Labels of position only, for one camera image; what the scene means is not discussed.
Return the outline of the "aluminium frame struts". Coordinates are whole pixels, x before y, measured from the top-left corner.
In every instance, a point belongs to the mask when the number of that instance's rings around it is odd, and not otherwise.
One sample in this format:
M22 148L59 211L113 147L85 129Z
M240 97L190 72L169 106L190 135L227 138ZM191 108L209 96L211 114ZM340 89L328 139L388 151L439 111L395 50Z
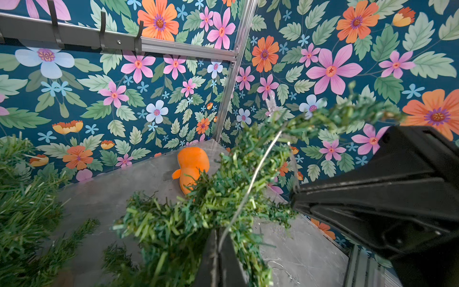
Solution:
M216 142L220 142L222 139L222 132L229 111L231 96L234 92L236 77L239 74L239 68L244 55L243 48L245 47L249 32L251 31L257 5L258 1L256 0L249 0L245 2L245 8L243 9L243 14L240 19L233 50L218 50L210 47L177 43L154 38L141 38L143 51L229 62L228 76L222 94L222 101L218 110L218 120L213 132L213 138Z

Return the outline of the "black coat hook rail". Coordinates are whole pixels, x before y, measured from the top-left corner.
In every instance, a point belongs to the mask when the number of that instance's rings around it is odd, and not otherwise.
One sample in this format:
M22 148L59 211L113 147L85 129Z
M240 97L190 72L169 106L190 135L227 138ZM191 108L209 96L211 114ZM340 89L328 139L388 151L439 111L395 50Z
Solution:
M111 32L107 26L107 15L100 13L100 28L88 28L58 20L54 1L48 1L50 20L34 19L14 14L1 13L1 43L6 38L28 41L39 41L56 44L59 48L65 45L79 45L84 47L106 49L130 50L135 53L142 51L141 22L137 35Z

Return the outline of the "green christmas tree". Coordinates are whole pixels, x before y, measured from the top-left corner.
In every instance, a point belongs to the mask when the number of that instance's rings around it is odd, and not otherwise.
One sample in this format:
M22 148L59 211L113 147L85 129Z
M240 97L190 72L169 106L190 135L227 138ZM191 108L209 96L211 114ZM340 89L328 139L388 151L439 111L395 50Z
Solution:
M262 236L252 230L257 219L290 227L296 212L276 203L265 189L290 156L288 141L315 138L323 128L342 134L350 126L380 120L401 121L402 113L383 102L351 94L333 108L284 120L276 111L259 126L244 129L239 144L222 154L219 169L203 172L193 190L175 203L135 193L114 230L134 237L142 263L134 265L124 247L104 252L104 270L114 287L194 287L206 241L214 229L224 229L233 241L247 287L270 287L273 271L262 258Z
M32 176L37 159L31 141L1 138L1 286L49 287L77 253L83 239L99 226L88 219L68 237L51 239L63 218L58 199L69 182L65 173Z

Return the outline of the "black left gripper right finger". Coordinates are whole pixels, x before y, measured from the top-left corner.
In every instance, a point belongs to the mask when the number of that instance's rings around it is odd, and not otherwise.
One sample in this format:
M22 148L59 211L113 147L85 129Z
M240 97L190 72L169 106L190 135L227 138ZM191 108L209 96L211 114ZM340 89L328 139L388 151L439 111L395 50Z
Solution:
M299 186L292 208L389 260L405 287L459 284L459 149L432 127L392 126L370 161Z

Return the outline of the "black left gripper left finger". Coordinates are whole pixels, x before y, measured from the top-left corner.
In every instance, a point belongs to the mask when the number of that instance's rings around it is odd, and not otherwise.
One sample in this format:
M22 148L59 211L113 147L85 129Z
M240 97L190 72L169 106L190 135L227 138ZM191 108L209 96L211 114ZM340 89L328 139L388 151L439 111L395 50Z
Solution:
M195 287L246 287L233 241L224 229L211 231L193 283Z

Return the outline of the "orange plush toy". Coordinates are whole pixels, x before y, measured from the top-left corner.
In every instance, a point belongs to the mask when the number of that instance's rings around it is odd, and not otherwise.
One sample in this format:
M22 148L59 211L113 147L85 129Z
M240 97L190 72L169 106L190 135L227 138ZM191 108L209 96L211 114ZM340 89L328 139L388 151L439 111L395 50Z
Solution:
M199 147L187 147L178 153L179 169L172 173L172 179L179 180L184 195L188 195L200 175L208 173L210 161L206 152Z

